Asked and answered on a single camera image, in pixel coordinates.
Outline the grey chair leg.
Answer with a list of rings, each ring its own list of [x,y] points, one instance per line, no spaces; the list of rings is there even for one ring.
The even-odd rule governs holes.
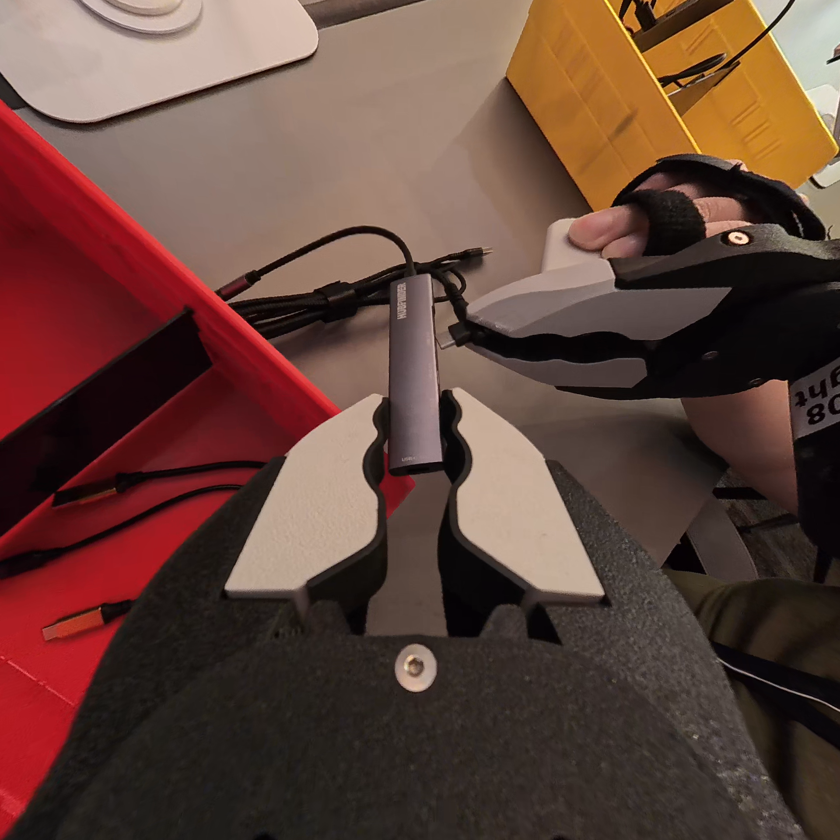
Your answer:
[[[661,567],[707,574],[726,583],[760,577],[736,525],[715,496],[705,501]]]

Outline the person's right forearm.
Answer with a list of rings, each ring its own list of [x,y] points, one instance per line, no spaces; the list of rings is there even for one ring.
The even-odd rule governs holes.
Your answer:
[[[681,400],[694,433],[750,487],[798,514],[788,385],[769,381],[746,392]]]

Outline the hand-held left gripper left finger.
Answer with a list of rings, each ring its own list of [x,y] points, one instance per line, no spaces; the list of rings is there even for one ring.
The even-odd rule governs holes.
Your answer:
[[[386,398],[372,394],[289,451],[224,592],[239,600],[320,601],[357,613],[386,575]]]

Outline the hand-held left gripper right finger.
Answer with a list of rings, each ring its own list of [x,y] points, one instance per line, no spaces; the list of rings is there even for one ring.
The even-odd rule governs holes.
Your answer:
[[[438,534],[444,591],[477,615],[601,602],[601,580],[530,439],[459,387],[441,395],[440,416],[450,481]]]

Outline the yellow plastic bin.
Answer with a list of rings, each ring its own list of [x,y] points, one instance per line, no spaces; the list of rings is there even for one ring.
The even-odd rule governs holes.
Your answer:
[[[507,78],[594,210],[672,154],[737,159],[798,187],[837,142],[771,35],[738,64],[689,91],[661,77],[720,53],[731,58],[766,24],[752,2],[732,2],[641,51],[620,2],[533,2]]]

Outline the red plastic bin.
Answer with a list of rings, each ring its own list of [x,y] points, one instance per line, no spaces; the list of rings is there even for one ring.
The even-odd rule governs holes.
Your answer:
[[[339,412],[2,106],[2,835],[129,609]]]

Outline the person's green trousers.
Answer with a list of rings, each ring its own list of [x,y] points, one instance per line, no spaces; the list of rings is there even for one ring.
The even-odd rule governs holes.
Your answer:
[[[764,768],[810,838],[839,838],[839,590],[667,570],[722,656]]]

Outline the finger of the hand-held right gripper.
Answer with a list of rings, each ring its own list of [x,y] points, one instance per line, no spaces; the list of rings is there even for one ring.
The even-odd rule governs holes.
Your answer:
[[[726,287],[624,290],[610,264],[596,259],[552,269],[495,289],[471,302],[469,321],[500,335],[575,338],[616,333],[630,340],[664,340],[707,317]]]
[[[499,366],[560,389],[627,389],[648,373],[644,346],[615,334],[513,339],[481,334],[469,348]]]

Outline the grey usb hub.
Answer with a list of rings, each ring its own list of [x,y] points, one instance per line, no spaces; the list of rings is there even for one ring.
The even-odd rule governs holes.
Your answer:
[[[429,274],[410,276],[390,290],[388,457],[394,476],[440,470],[439,380],[434,290]]]

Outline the white monitor stand base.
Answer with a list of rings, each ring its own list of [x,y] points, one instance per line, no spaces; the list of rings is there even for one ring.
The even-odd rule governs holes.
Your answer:
[[[2,76],[54,120],[95,123],[309,58],[296,1],[2,1]]]

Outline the person's right hand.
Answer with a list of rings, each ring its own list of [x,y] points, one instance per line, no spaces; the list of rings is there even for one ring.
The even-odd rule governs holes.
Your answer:
[[[824,222],[793,188],[737,160],[665,157],[636,176],[611,206],[575,219],[572,246],[605,259],[670,256],[713,235],[774,224],[805,240],[827,239]]]

